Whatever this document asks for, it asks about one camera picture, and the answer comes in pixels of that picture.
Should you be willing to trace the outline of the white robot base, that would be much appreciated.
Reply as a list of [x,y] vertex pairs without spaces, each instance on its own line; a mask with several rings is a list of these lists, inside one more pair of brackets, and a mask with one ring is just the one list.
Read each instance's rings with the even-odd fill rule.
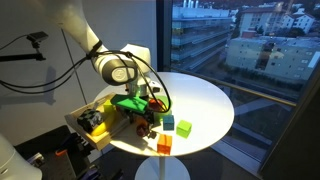
[[40,169],[29,164],[0,134],[0,180],[41,180]]

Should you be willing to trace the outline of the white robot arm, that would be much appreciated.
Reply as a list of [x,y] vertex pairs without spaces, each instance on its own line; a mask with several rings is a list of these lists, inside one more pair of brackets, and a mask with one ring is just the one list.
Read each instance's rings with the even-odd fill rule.
[[49,20],[79,44],[107,84],[125,84],[133,97],[150,97],[160,91],[160,84],[149,77],[154,72],[150,50],[134,44],[121,50],[107,49],[87,22],[82,0],[37,0],[37,3]]

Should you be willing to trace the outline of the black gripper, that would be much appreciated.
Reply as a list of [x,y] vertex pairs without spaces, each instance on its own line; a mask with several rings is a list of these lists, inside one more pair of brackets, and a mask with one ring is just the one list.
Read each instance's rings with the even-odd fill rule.
[[117,107],[120,114],[129,120],[130,123],[136,122],[138,125],[143,124],[148,130],[154,125],[154,112],[147,109],[144,113],[135,112],[124,107]]

